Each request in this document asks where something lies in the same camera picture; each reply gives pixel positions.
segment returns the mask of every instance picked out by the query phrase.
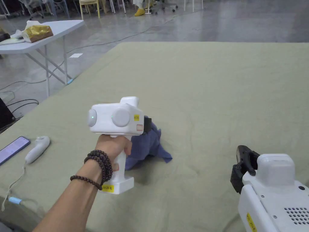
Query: human hand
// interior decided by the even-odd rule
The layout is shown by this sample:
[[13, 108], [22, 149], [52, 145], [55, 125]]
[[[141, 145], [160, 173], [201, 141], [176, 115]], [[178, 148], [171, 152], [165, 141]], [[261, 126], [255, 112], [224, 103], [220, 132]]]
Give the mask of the human hand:
[[112, 138], [109, 135], [100, 135], [95, 149], [105, 152], [111, 161], [113, 171], [118, 171], [119, 165], [114, 164], [114, 161], [122, 150], [127, 156], [131, 155], [132, 142], [124, 136]]

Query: crumpled towel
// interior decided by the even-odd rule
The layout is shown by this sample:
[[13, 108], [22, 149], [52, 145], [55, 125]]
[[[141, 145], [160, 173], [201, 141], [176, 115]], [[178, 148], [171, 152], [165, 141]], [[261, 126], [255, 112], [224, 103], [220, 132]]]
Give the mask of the crumpled towel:
[[161, 130], [151, 123], [151, 131], [139, 136], [133, 136], [131, 155], [125, 161], [125, 169], [129, 170], [146, 156], [163, 158], [166, 163], [172, 160], [172, 156], [160, 144]]

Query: smartphone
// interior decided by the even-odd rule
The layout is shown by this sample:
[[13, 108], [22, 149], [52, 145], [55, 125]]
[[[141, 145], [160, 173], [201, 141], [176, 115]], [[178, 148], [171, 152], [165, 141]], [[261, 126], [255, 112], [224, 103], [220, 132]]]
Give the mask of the smartphone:
[[0, 151], [0, 165], [3, 164], [5, 161], [9, 160], [13, 155], [24, 149], [30, 143], [30, 140], [26, 139], [23, 136], [20, 136], [18, 139], [7, 145]]

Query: person's foot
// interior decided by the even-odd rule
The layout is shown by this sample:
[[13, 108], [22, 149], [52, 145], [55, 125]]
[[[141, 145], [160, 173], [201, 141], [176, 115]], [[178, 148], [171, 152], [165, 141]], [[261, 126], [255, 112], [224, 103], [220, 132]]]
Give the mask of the person's foot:
[[145, 10], [142, 8], [139, 8], [137, 12], [134, 14], [134, 16], [141, 16], [143, 14], [145, 14]]

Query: wooden bead bracelet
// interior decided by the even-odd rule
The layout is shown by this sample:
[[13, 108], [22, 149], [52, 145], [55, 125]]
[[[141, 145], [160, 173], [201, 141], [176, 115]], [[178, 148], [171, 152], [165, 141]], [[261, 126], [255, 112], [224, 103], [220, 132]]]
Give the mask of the wooden bead bracelet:
[[79, 179], [79, 180], [83, 180], [83, 181], [87, 181], [90, 184], [93, 184], [94, 186], [96, 186], [99, 190], [102, 190], [102, 185], [104, 182], [110, 180], [112, 178], [112, 174], [113, 174], [113, 169], [112, 169], [112, 164], [111, 161], [109, 159], [109, 157], [107, 156], [107, 154], [101, 150], [93, 150], [91, 151], [87, 157], [84, 160], [84, 163], [86, 163], [89, 159], [95, 160], [98, 162], [100, 168], [102, 169], [102, 181], [101, 184], [94, 182], [93, 180], [90, 180], [86, 177], [83, 176], [71, 176], [70, 180], [74, 180], [74, 179]]

